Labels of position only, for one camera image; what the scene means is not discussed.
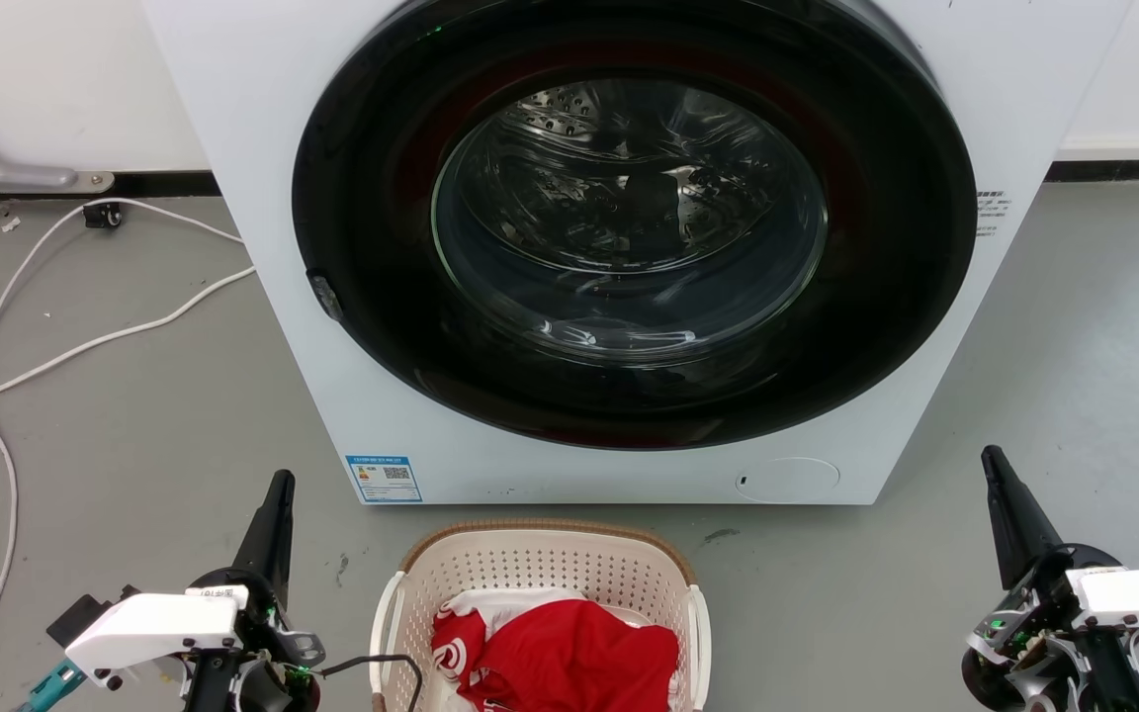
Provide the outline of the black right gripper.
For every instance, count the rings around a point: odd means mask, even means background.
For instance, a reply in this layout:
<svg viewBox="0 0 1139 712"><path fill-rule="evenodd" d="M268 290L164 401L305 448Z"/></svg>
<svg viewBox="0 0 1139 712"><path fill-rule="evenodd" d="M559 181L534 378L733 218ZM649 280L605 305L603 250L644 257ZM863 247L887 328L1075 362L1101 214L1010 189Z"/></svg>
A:
<svg viewBox="0 0 1139 712"><path fill-rule="evenodd" d="M1001 447L985 447L981 464L1005 596L968 636L964 685L990 712L1103 712L1070 574L1118 563L1093 546L1063 545Z"/></svg>

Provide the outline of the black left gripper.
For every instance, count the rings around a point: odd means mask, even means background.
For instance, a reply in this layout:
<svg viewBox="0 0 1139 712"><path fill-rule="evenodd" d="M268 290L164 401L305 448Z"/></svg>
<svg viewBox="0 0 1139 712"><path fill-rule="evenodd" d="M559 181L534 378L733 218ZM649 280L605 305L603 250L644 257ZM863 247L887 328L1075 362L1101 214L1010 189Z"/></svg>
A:
<svg viewBox="0 0 1139 712"><path fill-rule="evenodd" d="M317 712L320 684L311 666L323 658L314 635L288 622L290 550L297 478L273 473L267 496L230 568L196 578L192 587L248 586L236 616L239 648L185 654L189 680L185 712Z"/></svg>

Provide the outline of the beige perforated laundry basket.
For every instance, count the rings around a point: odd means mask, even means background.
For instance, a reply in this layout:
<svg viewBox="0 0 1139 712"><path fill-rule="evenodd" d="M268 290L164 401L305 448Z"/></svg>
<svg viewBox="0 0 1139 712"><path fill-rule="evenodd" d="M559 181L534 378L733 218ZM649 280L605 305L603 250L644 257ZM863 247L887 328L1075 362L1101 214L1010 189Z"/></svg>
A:
<svg viewBox="0 0 1139 712"><path fill-rule="evenodd" d="M525 518L452 524L423 538L398 565L375 612L368 650L431 668L431 621L470 590L566 587L629 625L667 627L679 655L673 712L704 712L713 670L708 603L693 565L644 530Z"/></svg>

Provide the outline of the blue energy label sticker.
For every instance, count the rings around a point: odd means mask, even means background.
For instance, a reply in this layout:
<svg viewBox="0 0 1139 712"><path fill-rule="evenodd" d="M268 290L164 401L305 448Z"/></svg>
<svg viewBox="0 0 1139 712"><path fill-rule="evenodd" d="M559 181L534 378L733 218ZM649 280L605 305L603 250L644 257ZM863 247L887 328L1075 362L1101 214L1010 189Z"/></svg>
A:
<svg viewBox="0 0 1139 712"><path fill-rule="evenodd" d="M407 457L347 455L344 461L362 504L423 504Z"/></svg>

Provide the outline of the black round washer door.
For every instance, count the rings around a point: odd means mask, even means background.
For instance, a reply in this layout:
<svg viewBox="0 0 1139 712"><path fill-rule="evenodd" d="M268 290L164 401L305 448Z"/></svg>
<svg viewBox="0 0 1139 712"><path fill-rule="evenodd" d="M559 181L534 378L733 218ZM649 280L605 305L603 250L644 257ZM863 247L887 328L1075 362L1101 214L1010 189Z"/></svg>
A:
<svg viewBox="0 0 1139 712"><path fill-rule="evenodd" d="M953 306L976 215L934 73L862 0L402 0L293 172L308 277L368 355L621 451L862 396Z"/></svg>

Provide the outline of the white front-load washing machine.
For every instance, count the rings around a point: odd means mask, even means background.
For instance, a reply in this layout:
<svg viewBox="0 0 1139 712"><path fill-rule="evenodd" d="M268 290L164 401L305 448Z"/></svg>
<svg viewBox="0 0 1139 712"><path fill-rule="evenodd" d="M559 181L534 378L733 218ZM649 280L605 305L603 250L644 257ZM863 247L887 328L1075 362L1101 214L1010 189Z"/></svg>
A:
<svg viewBox="0 0 1139 712"><path fill-rule="evenodd" d="M401 1L141 3L345 475L347 455L407 457L423 505L872 504L1130 6L862 0L903 28L972 150L976 244L953 306L904 365L829 414L727 445L621 451L535 440L440 406L368 355L317 298L293 218L303 131L330 77Z"/></svg>

